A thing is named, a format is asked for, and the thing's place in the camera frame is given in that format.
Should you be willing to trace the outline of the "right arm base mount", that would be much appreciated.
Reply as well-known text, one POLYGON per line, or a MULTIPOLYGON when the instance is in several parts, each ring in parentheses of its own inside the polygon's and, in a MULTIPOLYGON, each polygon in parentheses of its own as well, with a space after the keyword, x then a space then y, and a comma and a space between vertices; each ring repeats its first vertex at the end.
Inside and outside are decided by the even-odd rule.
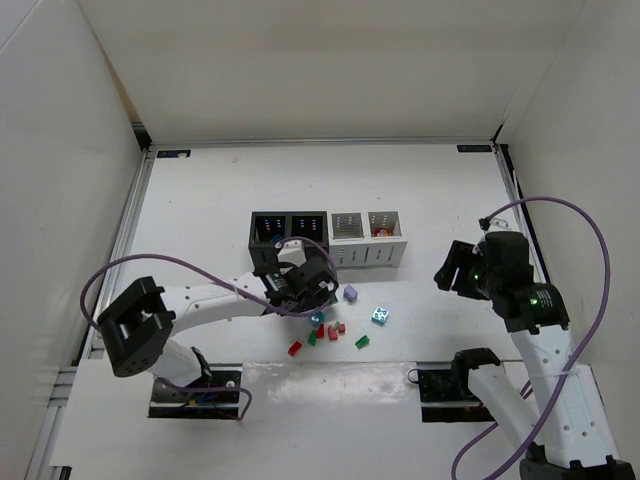
POLYGON ((502 362, 489 348, 455 353, 447 367, 421 364, 406 375, 418 388, 423 423, 489 423, 494 418, 468 386, 469 373, 480 366, 500 366, 502 362))

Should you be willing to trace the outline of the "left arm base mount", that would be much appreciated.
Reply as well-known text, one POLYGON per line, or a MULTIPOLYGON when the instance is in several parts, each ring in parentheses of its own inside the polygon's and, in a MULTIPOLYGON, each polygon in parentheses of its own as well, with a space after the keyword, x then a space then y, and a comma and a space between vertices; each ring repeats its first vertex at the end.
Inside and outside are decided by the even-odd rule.
POLYGON ((151 419, 237 420, 243 367, 239 364, 212 364, 192 348, 202 376, 184 390, 170 388, 155 380, 148 414, 151 419))

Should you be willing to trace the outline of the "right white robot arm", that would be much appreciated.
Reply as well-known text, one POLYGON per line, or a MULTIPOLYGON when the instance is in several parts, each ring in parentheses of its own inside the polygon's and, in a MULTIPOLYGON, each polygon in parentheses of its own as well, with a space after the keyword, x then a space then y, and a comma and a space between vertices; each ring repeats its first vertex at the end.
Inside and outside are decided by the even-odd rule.
POLYGON ((521 355, 535 408, 514 389, 492 350, 461 350, 451 364, 456 386, 480 400, 515 447, 520 478, 634 478, 632 465, 605 442, 596 419, 602 408, 586 395, 573 358, 563 298, 554 285, 535 281, 523 234, 453 241, 434 280, 443 291, 490 302, 521 355))

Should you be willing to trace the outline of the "green sloped lego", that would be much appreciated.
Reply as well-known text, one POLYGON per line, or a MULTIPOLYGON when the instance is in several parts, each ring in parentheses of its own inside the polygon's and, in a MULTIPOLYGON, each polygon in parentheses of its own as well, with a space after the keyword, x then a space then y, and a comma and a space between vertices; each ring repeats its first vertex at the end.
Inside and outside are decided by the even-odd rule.
POLYGON ((316 330, 312 330, 311 333, 308 336, 307 339, 307 344, 310 346, 315 346, 317 344, 317 331, 316 330))

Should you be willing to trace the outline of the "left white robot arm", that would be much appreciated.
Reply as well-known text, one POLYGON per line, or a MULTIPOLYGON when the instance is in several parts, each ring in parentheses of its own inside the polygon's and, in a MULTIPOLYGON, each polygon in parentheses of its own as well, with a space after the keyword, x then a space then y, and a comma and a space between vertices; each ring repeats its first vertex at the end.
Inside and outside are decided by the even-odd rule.
POLYGON ((236 317, 271 313, 307 317, 331 303, 338 287, 334 268, 318 256, 302 264, 276 261, 225 281, 168 287, 153 277, 131 283, 99 315, 98 330, 114 375, 148 372, 178 388, 209 376, 195 347, 173 337, 186 330, 236 317))

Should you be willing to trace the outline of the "red arched lego piece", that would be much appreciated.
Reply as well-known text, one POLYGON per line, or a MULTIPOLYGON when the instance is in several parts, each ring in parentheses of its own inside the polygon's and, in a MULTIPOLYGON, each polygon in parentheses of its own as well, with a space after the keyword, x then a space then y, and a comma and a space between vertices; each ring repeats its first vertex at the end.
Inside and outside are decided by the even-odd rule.
POLYGON ((374 236, 375 237, 389 237, 391 235, 392 235, 392 233, 389 230, 384 229, 384 228, 377 229, 374 232, 374 236))

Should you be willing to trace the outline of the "lilac lego brick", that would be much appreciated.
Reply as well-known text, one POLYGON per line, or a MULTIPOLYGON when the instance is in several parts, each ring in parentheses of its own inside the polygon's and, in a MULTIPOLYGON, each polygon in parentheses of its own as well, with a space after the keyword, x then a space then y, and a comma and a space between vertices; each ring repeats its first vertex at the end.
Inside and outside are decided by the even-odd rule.
POLYGON ((353 303, 358 299, 359 292, 352 286, 346 285, 343 290, 343 298, 349 302, 353 303))

